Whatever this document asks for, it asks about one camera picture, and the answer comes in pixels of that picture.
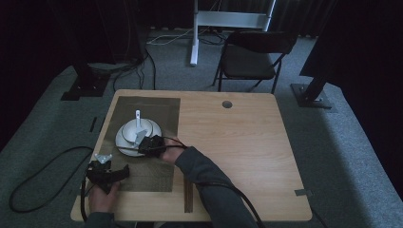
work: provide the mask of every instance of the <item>person's arm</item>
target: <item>person's arm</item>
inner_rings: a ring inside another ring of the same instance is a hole
[[[166,144],[178,144],[166,141]],[[233,185],[230,179],[195,147],[168,148],[161,155],[166,162],[175,163],[184,176],[199,190],[204,208],[210,215],[215,228],[218,227],[258,227],[254,218],[233,190],[220,186],[200,186],[202,182],[221,182]]]
[[[106,194],[98,185],[92,187],[88,196],[88,205],[91,214],[89,214],[86,220],[86,228],[115,227],[112,209],[117,198],[119,186],[118,182],[113,183],[109,194]]]

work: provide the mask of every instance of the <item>black device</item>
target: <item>black device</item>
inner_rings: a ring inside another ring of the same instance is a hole
[[[107,194],[109,194],[113,182],[121,181],[129,177],[128,164],[122,170],[117,171],[110,170],[110,166],[111,161],[105,163],[92,161],[86,171],[86,177],[92,183],[100,186]]]
[[[147,157],[160,157],[165,152],[166,146],[163,137],[155,135],[153,137],[144,137],[139,144],[139,153]]]

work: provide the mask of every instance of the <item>round hole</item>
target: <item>round hole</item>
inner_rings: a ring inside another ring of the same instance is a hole
[[[231,108],[232,107],[232,103],[230,101],[225,101],[222,103],[222,106],[225,108]]]

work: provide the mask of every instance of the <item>gray carpet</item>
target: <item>gray carpet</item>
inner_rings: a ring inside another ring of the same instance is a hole
[[[151,36],[182,31],[159,31]],[[309,84],[311,78],[298,74],[315,40],[299,38],[292,53],[285,57],[276,97],[306,189],[312,191],[311,206],[328,227],[403,227],[403,203],[395,193],[382,166],[339,88],[326,85],[324,92],[333,111],[298,107],[290,84]],[[199,62],[189,65],[187,39],[147,49],[157,68],[156,88],[161,90],[215,91],[213,76],[221,47],[200,44]],[[143,89],[152,89],[152,65],[144,64]],[[60,195],[32,213],[17,214],[9,209],[12,190],[60,152],[73,146],[93,147],[113,96],[112,80],[105,95],[62,102],[76,77],[72,67],[58,75],[36,106],[0,153],[0,227],[80,227],[69,217],[85,166],[73,176]],[[270,91],[272,82],[224,82],[223,91]],[[127,72],[116,88],[139,88],[139,76]],[[28,182],[15,196],[20,209],[35,207],[56,193],[88,150],[65,154],[40,176]],[[268,222],[268,227],[323,227],[317,217],[304,222]]]

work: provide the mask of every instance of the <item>wooden tabletop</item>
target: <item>wooden tabletop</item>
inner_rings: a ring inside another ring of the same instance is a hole
[[[252,201],[262,220],[312,217],[276,98],[267,93],[118,90],[106,115],[94,154],[100,150],[120,96],[180,98],[178,138],[216,163]],[[223,107],[230,102],[231,108]],[[119,192],[116,220],[210,220],[194,189],[193,213],[183,211],[183,175],[174,170],[172,192]],[[82,220],[80,198],[71,218]]]

